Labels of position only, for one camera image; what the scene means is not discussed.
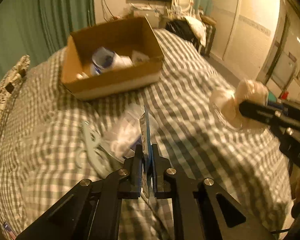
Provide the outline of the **white oval vanity mirror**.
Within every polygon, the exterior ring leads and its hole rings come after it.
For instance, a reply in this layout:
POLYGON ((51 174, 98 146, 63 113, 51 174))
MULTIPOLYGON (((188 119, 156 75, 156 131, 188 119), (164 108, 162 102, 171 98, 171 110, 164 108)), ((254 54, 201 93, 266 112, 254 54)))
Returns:
POLYGON ((182 14, 190 13, 193 4, 194 4, 193 0, 173 0, 173 7, 175 11, 182 14))

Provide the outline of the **green curtain left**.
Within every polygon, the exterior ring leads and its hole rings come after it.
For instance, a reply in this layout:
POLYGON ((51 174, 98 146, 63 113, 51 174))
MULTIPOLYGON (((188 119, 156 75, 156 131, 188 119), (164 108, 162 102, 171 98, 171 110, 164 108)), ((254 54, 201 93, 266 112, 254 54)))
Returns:
POLYGON ((71 32, 94 24, 93 0, 3 0, 0 80, 23 55, 35 67, 66 46, 71 32))

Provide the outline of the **white curved plastic hanger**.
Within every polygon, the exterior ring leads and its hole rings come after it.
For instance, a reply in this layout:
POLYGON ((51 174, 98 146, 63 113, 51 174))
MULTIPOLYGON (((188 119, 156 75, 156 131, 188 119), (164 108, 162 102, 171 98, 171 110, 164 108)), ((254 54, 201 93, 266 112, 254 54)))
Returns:
POLYGON ((88 121, 82 123, 80 131, 84 147, 78 148, 75 154, 75 164, 79 169, 83 168, 82 154, 85 154, 88 163, 100 178, 106 178, 114 168, 121 167, 121 164, 102 146, 102 137, 90 127, 88 121))

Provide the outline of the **white blue round bottle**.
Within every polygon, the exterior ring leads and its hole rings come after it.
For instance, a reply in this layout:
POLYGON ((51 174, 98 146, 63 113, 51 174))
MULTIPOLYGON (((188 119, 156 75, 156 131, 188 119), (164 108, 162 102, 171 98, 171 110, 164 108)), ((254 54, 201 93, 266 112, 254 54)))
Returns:
POLYGON ((133 66, 128 56, 120 56, 114 51, 107 50, 104 47, 98 48, 91 57, 92 64, 90 66, 90 74, 100 75, 102 73, 121 68, 133 66))

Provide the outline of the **brown cardboard box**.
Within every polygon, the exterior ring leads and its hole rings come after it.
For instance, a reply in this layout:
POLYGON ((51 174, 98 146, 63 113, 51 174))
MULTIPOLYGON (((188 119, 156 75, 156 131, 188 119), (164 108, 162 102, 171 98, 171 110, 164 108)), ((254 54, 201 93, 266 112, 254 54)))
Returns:
POLYGON ((157 82, 163 60, 147 18, 106 22, 70 34, 61 83, 77 99, 101 98, 157 82))

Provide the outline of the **blue card pack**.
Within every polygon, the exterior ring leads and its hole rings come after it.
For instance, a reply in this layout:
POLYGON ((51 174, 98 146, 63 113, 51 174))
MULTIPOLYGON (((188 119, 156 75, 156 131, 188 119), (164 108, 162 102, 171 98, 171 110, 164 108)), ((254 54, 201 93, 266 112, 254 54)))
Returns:
POLYGON ((142 156, 143 156, 143 174, 142 187, 143 194, 147 198, 147 206, 151 195, 151 177, 152 177, 152 144, 151 144, 151 127, 149 121, 149 112, 146 106, 143 106, 144 113, 140 118, 141 142, 142 142, 142 156))

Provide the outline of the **grey checkered bed sheet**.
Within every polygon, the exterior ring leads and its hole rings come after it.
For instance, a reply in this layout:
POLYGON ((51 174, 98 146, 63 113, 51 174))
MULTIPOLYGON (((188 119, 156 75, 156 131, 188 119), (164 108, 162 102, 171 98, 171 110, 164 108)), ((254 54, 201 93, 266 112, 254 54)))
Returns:
POLYGON ((146 106, 158 128, 152 142, 190 178, 213 178, 270 231, 284 227, 292 208, 287 159, 268 131, 227 129, 209 109, 215 89, 230 89, 193 45, 159 29, 160 80, 141 90, 82 102, 60 82, 65 49, 27 71, 0 121, 0 230, 20 234, 81 179, 100 177, 82 155, 80 127, 100 134, 131 103, 146 106))

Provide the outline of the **clear plastic bag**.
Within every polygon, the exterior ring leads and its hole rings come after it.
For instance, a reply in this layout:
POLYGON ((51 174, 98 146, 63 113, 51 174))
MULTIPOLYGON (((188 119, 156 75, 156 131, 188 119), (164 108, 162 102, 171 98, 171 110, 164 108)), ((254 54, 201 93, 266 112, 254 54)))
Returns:
POLYGON ((140 118, 143 113, 142 106, 131 103, 102 137, 100 146, 121 163, 133 157, 136 145, 141 144, 140 118))

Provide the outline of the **patterned white pillow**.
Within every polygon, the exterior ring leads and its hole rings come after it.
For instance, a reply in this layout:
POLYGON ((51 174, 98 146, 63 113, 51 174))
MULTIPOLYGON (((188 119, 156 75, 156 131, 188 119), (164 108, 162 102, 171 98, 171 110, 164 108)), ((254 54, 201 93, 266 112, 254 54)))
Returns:
POLYGON ((29 55, 22 56, 0 81, 0 121, 13 90, 21 84, 30 62, 29 55))

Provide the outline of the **white louvered wardrobe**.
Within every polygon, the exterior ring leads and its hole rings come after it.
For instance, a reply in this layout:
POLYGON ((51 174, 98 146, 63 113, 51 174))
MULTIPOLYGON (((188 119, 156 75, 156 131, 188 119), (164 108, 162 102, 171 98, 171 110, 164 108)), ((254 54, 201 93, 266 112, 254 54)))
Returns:
POLYGON ((280 0, 213 0, 211 52, 228 64, 261 68, 277 28, 280 0))

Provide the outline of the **grey squeeze tube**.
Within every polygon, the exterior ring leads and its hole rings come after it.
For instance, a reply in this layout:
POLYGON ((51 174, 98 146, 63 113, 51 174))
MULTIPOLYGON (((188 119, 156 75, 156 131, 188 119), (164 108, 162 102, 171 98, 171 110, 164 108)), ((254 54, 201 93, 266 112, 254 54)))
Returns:
POLYGON ((137 50, 133 50, 132 51, 132 56, 131 56, 131 61, 133 64, 139 64, 142 62, 147 62, 149 60, 149 56, 137 51, 137 50))

